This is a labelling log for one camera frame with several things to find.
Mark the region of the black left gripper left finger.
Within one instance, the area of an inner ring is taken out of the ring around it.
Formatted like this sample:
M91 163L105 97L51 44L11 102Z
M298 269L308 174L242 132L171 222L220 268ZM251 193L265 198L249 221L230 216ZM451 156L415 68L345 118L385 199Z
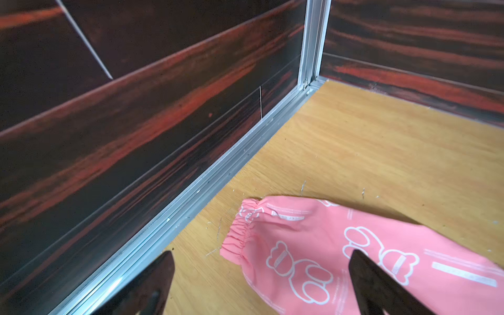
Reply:
M93 313L99 315L162 314L174 274L173 254L165 251Z

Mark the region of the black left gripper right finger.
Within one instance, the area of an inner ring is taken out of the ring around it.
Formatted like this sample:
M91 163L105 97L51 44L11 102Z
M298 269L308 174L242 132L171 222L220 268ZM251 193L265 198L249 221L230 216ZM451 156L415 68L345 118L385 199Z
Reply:
M361 314L432 314L361 250L350 256L349 274Z

